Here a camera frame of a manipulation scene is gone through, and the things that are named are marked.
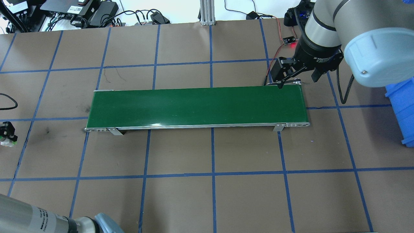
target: red wire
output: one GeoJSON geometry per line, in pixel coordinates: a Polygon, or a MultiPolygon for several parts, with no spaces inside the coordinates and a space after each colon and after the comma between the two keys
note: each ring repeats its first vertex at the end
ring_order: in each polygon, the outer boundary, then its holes
{"type": "Polygon", "coordinates": [[[297,39],[297,38],[298,38],[298,36],[296,35],[295,28],[294,28],[294,27],[292,27],[292,30],[293,30],[293,33],[295,34],[295,38],[297,39]]]}
{"type": "Polygon", "coordinates": [[[266,73],[266,77],[269,75],[270,72],[270,67],[272,67],[273,61],[276,59],[278,53],[280,52],[280,49],[284,46],[284,44],[282,44],[276,51],[276,53],[274,54],[274,57],[272,59],[272,61],[270,62],[269,68],[267,69],[267,73],[266,73]]]}
{"type": "Polygon", "coordinates": [[[280,41],[283,41],[283,39],[282,39],[282,32],[281,32],[281,30],[280,30],[280,21],[279,21],[279,19],[278,19],[277,17],[275,17],[275,16],[273,16],[273,18],[275,18],[275,19],[277,20],[277,23],[278,23],[278,25],[279,25],[279,38],[280,38],[280,41]]]}

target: black cable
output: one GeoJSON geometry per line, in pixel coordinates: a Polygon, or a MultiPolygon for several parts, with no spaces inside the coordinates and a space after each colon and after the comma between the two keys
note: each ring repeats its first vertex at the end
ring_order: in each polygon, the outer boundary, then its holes
{"type": "Polygon", "coordinates": [[[229,9],[227,9],[227,7],[226,7],[226,0],[224,0],[224,8],[225,8],[226,10],[228,10],[228,11],[239,12],[239,13],[242,13],[242,14],[247,15],[246,13],[241,12],[241,11],[238,11],[238,10],[229,10],[229,9]]]}
{"type": "Polygon", "coordinates": [[[72,26],[75,26],[75,24],[73,24],[73,21],[75,21],[77,15],[73,15],[72,18],[70,19],[69,23],[72,26]]]}
{"type": "Polygon", "coordinates": [[[144,16],[144,13],[141,11],[141,10],[136,10],[135,11],[135,13],[138,13],[138,12],[140,12],[141,14],[142,14],[142,18],[144,19],[144,21],[145,21],[145,16],[144,16]]]}
{"type": "Polygon", "coordinates": [[[135,14],[135,16],[137,17],[137,20],[138,20],[138,23],[140,24],[140,25],[142,25],[142,23],[141,23],[141,21],[140,21],[140,18],[138,17],[138,14],[135,12],[135,11],[131,11],[131,10],[126,10],[126,11],[122,11],[121,13],[119,13],[119,14],[116,14],[115,16],[112,16],[112,17],[110,17],[110,18],[108,18],[104,23],[102,23],[99,27],[103,27],[108,21],[112,21],[113,19],[115,19],[116,17],[118,17],[118,16],[120,16],[120,15],[122,15],[122,14],[125,14],[125,13],[127,13],[127,12],[132,12],[132,13],[134,13],[135,14]]]}
{"type": "Polygon", "coordinates": [[[260,15],[260,17],[266,17],[266,18],[273,18],[274,17],[273,15],[267,15],[267,14],[263,14],[263,13],[259,13],[259,12],[256,12],[256,14],[260,15]]]}
{"type": "Polygon", "coordinates": [[[354,75],[351,75],[351,78],[349,79],[347,91],[345,92],[345,97],[342,97],[342,90],[341,90],[341,84],[339,83],[339,67],[337,69],[337,83],[338,83],[338,92],[339,92],[339,98],[341,99],[341,103],[345,104],[348,100],[349,92],[351,91],[351,86],[354,81],[354,75]]]}
{"type": "Polygon", "coordinates": [[[121,0],[119,0],[119,2],[121,3],[122,11],[125,11],[125,9],[124,9],[124,5],[122,5],[122,1],[121,1],[121,0]]]}
{"type": "Polygon", "coordinates": [[[56,20],[55,22],[53,22],[50,26],[49,26],[49,31],[51,32],[53,30],[53,28],[56,26],[56,24],[61,21],[64,18],[64,16],[61,16],[60,19],[56,20]]]}
{"type": "Polygon", "coordinates": [[[89,27],[89,22],[88,22],[88,20],[86,20],[85,18],[81,18],[81,19],[80,19],[80,22],[81,22],[81,24],[82,24],[82,28],[87,28],[87,27],[89,27]]]}
{"type": "Polygon", "coordinates": [[[253,2],[253,6],[255,7],[255,12],[256,12],[256,3],[254,0],[252,0],[252,2],[253,2]]]}
{"type": "Polygon", "coordinates": [[[12,110],[12,109],[17,108],[17,102],[13,98],[11,98],[9,95],[3,94],[3,93],[0,93],[0,95],[4,95],[5,97],[11,99],[14,102],[14,107],[10,107],[10,108],[0,108],[0,110],[12,110]]]}
{"type": "Polygon", "coordinates": [[[122,25],[122,21],[121,21],[121,19],[120,18],[117,18],[116,19],[116,23],[118,24],[118,26],[119,27],[122,27],[123,25],[122,25]]]}

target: black electronic device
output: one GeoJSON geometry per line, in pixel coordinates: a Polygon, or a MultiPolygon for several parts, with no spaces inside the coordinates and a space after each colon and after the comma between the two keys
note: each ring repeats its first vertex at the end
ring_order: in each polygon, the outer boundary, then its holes
{"type": "Polygon", "coordinates": [[[0,142],[9,140],[11,143],[17,142],[17,136],[14,134],[15,128],[9,121],[0,124],[0,142]]]}
{"type": "Polygon", "coordinates": [[[96,10],[95,14],[92,16],[92,18],[89,21],[89,27],[99,27],[102,25],[102,23],[108,21],[108,18],[113,17],[116,15],[118,11],[118,4],[116,2],[109,2],[109,1],[103,1],[99,5],[99,8],[96,10]]]}
{"type": "Polygon", "coordinates": [[[154,12],[151,14],[152,24],[169,24],[170,20],[165,18],[161,13],[154,12]]]}
{"type": "Polygon", "coordinates": [[[250,12],[246,15],[247,20],[249,20],[249,19],[259,19],[259,18],[260,18],[260,16],[254,11],[252,11],[252,12],[250,12]]]}
{"type": "Polygon", "coordinates": [[[47,16],[52,17],[55,13],[65,15],[64,19],[72,19],[80,21],[82,18],[89,19],[98,9],[100,0],[89,0],[86,5],[81,6],[78,0],[46,0],[40,8],[47,11],[47,16]]]}
{"type": "Polygon", "coordinates": [[[283,43],[284,44],[291,44],[291,43],[295,43],[295,42],[296,42],[296,38],[294,36],[289,36],[289,37],[283,38],[283,43]]]}

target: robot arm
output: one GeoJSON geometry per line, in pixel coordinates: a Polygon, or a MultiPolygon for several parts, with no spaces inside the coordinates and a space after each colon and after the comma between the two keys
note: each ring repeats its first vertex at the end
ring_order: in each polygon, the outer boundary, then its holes
{"type": "Polygon", "coordinates": [[[414,4],[402,0],[301,0],[288,10],[286,26],[299,25],[292,58],[280,57],[270,74],[279,88],[290,78],[314,70],[317,82],[342,59],[355,79],[383,87],[414,76],[414,4]]]}

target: power adapter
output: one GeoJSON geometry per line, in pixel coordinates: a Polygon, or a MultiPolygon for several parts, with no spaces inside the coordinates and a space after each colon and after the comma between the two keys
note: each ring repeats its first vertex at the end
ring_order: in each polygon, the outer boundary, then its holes
{"type": "Polygon", "coordinates": [[[161,13],[154,12],[151,15],[152,24],[169,24],[170,20],[165,18],[161,13]]]}
{"type": "Polygon", "coordinates": [[[252,12],[250,12],[246,15],[246,19],[258,19],[259,17],[260,16],[254,11],[252,11],[252,12]]]}
{"type": "Polygon", "coordinates": [[[116,12],[118,11],[118,4],[116,2],[110,2],[110,1],[102,1],[99,5],[99,8],[96,10],[95,14],[92,16],[89,26],[88,27],[99,27],[103,22],[108,21],[106,18],[110,18],[116,15],[116,12]]]}

